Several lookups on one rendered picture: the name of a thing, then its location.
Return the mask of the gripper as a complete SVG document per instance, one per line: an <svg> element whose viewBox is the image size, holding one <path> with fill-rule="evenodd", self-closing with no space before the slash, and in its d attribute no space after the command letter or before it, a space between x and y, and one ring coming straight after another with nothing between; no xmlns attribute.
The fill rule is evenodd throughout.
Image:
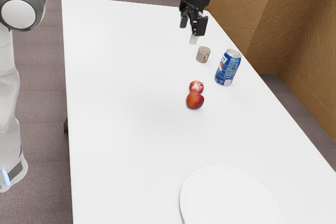
<svg viewBox="0 0 336 224"><path fill-rule="evenodd" d="M203 10L209 5L211 0L181 0L179 10L181 13L180 28L186 28L190 24L192 35L190 44L195 45L200 37L205 35L208 16L203 14Z"/></svg>

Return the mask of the white plate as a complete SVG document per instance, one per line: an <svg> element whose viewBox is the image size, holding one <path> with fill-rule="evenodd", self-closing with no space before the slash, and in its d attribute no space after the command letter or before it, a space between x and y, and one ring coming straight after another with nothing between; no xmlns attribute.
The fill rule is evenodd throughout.
<svg viewBox="0 0 336 224"><path fill-rule="evenodd" d="M260 181L223 165L192 172L179 207L183 224L283 224L276 200Z"/></svg>

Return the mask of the small tan cylinder cup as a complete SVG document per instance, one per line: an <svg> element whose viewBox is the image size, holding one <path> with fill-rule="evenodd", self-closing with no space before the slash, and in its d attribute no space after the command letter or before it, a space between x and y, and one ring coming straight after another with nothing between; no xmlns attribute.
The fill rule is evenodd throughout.
<svg viewBox="0 0 336 224"><path fill-rule="evenodd" d="M211 50L208 47L200 46L197 51L196 60L200 63L207 63Z"/></svg>

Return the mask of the blue soda can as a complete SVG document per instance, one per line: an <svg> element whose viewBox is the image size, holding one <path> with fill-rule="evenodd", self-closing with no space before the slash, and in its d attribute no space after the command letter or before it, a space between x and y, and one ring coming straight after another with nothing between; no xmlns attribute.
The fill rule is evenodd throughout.
<svg viewBox="0 0 336 224"><path fill-rule="evenodd" d="M214 77L218 84L229 86L232 83L241 62L241 56L241 53L234 49L225 51Z"/></svg>

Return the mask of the small red apple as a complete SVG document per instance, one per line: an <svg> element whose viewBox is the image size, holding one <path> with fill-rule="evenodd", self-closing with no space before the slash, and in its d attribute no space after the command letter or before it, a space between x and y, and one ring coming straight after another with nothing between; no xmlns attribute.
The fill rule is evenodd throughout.
<svg viewBox="0 0 336 224"><path fill-rule="evenodd" d="M202 94L204 91L204 84L199 80L194 80L189 85L189 91Z"/></svg>

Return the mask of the red orange peach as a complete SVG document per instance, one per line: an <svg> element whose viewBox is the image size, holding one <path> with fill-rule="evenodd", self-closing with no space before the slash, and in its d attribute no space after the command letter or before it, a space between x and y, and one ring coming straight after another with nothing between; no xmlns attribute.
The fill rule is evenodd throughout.
<svg viewBox="0 0 336 224"><path fill-rule="evenodd" d="M186 105L189 109L199 109L204 104L204 97L197 93L197 92L191 92L186 97Z"/></svg>

